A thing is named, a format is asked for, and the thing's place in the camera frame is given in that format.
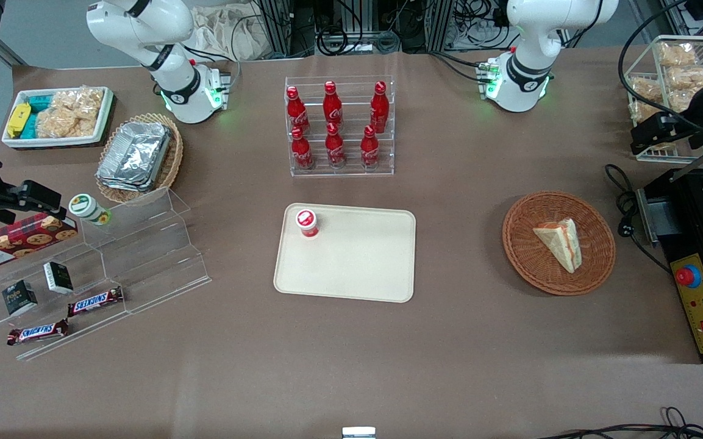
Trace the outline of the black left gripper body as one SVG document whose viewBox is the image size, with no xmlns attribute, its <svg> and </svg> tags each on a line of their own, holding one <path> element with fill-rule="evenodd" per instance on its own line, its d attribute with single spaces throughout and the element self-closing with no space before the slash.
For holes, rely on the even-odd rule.
<svg viewBox="0 0 703 439">
<path fill-rule="evenodd" d="M 703 122 L 688 118 L 667 118 L 667 149 L 678 152 L 703 148 Z"/>
</svg>

